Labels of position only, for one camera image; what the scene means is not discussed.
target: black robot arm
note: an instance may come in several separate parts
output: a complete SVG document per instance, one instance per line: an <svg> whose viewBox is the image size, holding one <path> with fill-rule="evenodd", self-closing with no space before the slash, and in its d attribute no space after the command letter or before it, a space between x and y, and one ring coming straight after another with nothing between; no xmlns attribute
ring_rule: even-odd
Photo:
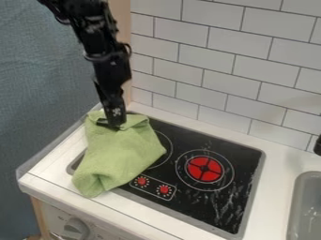
<svg viewBox="0 0 321 240"><path fill-rule="evenodd" d="M130 45L118 42L116 20L102 0L38 0L62 24L70 24L84 46L84 58L93 63L94 82L108 127L126 122L121 85L131 78Z"/></svg>

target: white countertop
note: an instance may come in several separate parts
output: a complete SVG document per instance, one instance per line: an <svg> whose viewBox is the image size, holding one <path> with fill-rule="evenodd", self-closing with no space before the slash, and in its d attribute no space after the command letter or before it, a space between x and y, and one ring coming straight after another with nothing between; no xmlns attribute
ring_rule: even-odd
<svg viewBox="0 0 321 240"><path fill-rule="evenodd" d="M129 109L262 150L266 155L265 165L243 239L286 238L295 180L305 172L321 172L321 157L138 103L131 103ZM74 214L81 212L84 218L104 228L117 227L132 233L137 236L135 239L223 239L113 192L103 193L91 200L82 197L72 185L66 168L84 151L86 145L84 127L79 127L19 180L21 189L62 210Z"/></svg>

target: blue wall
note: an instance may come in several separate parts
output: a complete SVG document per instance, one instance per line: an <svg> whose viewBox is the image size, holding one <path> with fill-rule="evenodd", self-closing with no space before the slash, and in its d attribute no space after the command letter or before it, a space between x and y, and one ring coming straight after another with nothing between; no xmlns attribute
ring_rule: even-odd
<svg viewBox="0 0 321 240"><path fill-rule="evenodd" d="M38 228L15 170L98 98L93 69L68 26L37 0L0 1L0 239Z"/></svg>

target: toy stove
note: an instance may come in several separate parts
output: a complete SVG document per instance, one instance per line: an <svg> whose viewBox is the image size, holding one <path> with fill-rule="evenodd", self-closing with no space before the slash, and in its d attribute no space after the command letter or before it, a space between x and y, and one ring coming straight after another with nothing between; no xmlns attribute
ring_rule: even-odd
<svg viewBox="0 0 321 240"><path fill-rule="evenodd" d="M158 120L150 124L167 153L114 192L222 237L241 238L262 152Z"/></svg>

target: green towel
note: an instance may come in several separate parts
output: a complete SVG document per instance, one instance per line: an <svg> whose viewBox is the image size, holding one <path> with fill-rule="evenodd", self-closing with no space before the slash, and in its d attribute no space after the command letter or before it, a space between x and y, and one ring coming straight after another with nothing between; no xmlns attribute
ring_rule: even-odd
<svg viewBox="0 0 321 240"><path fill-rule="evenodd" d="M128 183L166 153L148 118L128 114L120 130L97 126L103 112L85 119L88 148L72 183L87 198Z"/></svg>

